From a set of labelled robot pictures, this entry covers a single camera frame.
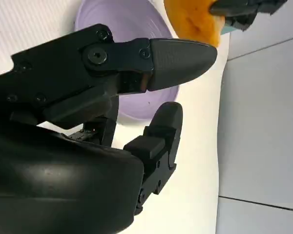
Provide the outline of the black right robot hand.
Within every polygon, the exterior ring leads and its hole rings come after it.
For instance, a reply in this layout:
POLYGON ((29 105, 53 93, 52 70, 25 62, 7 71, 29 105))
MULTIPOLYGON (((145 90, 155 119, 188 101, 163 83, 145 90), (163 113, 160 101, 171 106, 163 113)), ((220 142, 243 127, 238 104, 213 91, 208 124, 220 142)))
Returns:
POLYGON ((165 102, 114 149, 119 96, 192 81, 217 58, 190 40, 116 43, 103 24, 14 54, 0 75, 0 234, 116 234, 176 169, 183 108, 165 102))

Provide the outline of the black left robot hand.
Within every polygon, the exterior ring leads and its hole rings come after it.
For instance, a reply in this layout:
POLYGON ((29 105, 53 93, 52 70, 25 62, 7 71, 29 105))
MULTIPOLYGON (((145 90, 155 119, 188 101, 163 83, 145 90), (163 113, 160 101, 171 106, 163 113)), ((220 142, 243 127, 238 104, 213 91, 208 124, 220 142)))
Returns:
POLYGON ((209 12, 213 16, 225 18, 225 25, 236 30, 246 31, 258 13, 273 15, 287 0, 218 0, 209 12))

